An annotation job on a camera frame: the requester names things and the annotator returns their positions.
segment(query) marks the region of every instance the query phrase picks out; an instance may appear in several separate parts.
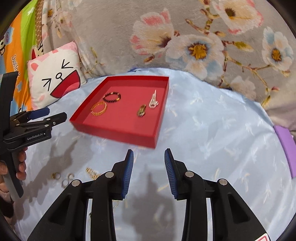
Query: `red box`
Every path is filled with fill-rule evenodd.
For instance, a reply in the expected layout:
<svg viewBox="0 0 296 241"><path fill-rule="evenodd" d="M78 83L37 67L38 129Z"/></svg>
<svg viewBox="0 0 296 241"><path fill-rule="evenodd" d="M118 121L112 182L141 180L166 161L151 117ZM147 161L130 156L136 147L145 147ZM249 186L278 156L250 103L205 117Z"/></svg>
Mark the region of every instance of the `red box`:
<svg viewBox="0 0 296 241"><path fill-rule="evenodd" d="M156 90L158 106L148 107L152 94ZM75 111L70 122L78 131L155 148L160 126L163 120L165 104L168 97L169 78L163 76L112 76L107 77ZM107 110L100 116L91 114L92 106L102 101L109 92L119 92L118 102L107 103ZM146 104L145 115L138 117L140 106ZM101 111L103 105L95 111Z"/></svg>

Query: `pillow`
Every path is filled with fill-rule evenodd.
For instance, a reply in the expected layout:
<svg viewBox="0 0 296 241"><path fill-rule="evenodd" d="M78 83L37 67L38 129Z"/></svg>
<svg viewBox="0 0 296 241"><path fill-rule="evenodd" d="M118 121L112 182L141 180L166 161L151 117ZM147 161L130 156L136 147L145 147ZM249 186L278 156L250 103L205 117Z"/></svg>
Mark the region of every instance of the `pillow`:
<svg viewBox="0 0 296 241"><path fill-rule="evenodd" d="M86 83L78 48L70 42L28 62L32 108L44 108Z"/></svg>

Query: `red sticker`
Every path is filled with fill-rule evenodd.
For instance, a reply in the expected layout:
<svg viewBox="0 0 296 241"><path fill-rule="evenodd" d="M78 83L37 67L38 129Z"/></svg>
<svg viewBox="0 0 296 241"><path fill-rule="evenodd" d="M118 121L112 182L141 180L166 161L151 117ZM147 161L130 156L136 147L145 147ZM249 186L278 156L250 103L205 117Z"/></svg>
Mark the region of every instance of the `red sticker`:
<svg viewBox="0 0 296 241"><path fill-rule="evenodd" d="M270 241L270 239L267 234L264 234L260 238L256 239L255 241Z"/></svg>

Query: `hair clip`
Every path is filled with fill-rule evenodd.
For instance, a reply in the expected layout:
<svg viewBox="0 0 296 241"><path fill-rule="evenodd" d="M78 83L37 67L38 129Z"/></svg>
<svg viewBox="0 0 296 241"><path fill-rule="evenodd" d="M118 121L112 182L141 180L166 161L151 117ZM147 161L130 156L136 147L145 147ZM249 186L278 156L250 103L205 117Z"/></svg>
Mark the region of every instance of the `hair clip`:
<svg viewBox="0 0 296 241"><path fill-rule="evenodd" d="M101 173L96 173L93 169L87 167L86 172L89 174L92 180L96 180L99 176L101 176Z"/></svg>
<svg viewBox="0 0 296 241"><path fill-rule="evenodd" d="M141 105L140 109L137 112L138 117L142 117L143 115L145 115L145 109L146 109L146 105L145 104Z"/></svg>
<svg viewBox="0 0 296 241"><path fill-rule="evenodd" d="M149 102L149 108L154 109L157 106L158 106L158 101L156 100L156 90L155 90Z"/></svg>

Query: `cat ear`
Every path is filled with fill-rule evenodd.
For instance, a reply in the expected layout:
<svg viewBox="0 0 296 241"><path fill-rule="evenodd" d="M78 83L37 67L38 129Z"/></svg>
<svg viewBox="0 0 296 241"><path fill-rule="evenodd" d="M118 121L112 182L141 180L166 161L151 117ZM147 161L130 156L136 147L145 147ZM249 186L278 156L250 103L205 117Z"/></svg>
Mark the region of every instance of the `cat ear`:
<svg viewBox="0 0 296 241"><path fill-rule="evenodd" d="M36 72L38 66L41 64L40 61L34 61L29 63L29 68L31 69L32 72Z"/></svg>

